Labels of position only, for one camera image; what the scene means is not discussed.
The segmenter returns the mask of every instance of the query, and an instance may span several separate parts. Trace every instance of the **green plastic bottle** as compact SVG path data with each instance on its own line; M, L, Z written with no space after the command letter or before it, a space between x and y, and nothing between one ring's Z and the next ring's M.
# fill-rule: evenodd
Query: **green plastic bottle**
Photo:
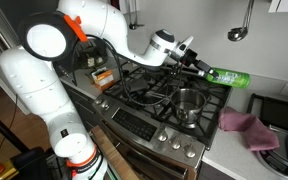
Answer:
M203 77L205 77L210 82L237 88L246 88L250 84L251 78L250 75L247 73L221 68L213 69L219 74L218 77L215 78L207 73L203 75Z

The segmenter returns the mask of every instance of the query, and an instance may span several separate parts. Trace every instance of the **oven door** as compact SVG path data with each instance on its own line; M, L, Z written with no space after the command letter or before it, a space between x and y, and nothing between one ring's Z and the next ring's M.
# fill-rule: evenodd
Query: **oven door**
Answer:
M104 124L102 128L108 138L143 179L187 179L187 169L163 162L154 154L133 146L118 136L106 121L102 120L102 122Z

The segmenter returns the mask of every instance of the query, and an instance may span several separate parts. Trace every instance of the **backsplash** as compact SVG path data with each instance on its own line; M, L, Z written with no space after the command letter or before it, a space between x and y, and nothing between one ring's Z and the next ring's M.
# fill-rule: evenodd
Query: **backsplash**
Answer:
M135 52L143 53L151 34L166 29L179 41L194 36L190 48L211 66L288 81L288 13L268 13L267 0L255 1L249 34L239 42L229 41L227 32L242 25L248 1L145 0L139 3L139 23L145 26L130 30L128 39L129 47Z

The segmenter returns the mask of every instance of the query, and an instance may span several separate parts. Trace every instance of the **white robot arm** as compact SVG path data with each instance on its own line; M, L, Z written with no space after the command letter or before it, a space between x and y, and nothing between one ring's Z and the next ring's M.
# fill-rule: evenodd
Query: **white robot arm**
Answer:
M52 148L56 155L68 158L74 180L103 179L107 168L51 62L70 57L78 39L86 41L87 35L105 39L120 56L151 69L158 69L170 56L215 74L207 64L195 60L195 52L187 50L193 37L178 42L166 30L157 31L140 55L128 49L127 27L123 14L101 1L60 0L56 12L28 17L19 28L22 46L0 56L10 85L31 112L45 121Z

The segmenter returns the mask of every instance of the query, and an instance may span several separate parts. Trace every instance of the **stainless steel pot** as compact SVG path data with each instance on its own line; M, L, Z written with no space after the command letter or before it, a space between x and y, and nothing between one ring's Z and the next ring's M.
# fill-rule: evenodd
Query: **stainless steel pot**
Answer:
M205 96L195 89L179 89L171 95L172 111L185 124L193 124L206 104Z

